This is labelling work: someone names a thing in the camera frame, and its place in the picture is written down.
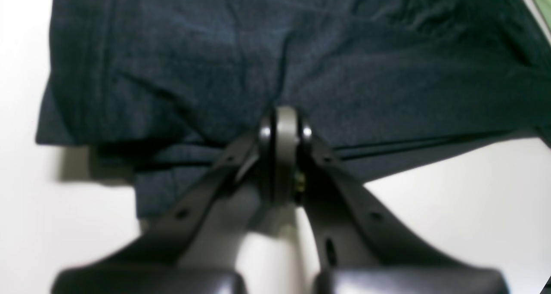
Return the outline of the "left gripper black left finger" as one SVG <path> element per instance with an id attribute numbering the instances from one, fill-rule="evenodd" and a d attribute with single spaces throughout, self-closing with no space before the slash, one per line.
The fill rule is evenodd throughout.
<path id="1" fill-rule="evenodd" d="M 272 122 L 230 143 L 207 174 L 132 243 L 58 274 L 53 294 L 246 294 L 236 261 L 273 202 Z"/>

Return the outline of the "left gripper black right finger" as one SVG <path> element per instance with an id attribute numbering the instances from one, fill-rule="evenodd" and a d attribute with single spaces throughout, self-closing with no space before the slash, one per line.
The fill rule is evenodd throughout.
<path id="1" fill-rule="evenodd" d="M 275 112 L 275 201 L 301 204 L 320 270 L 315 294 L 507 294 L 502 274 L 435 249 L 347 173 L 297 111 Z"/>

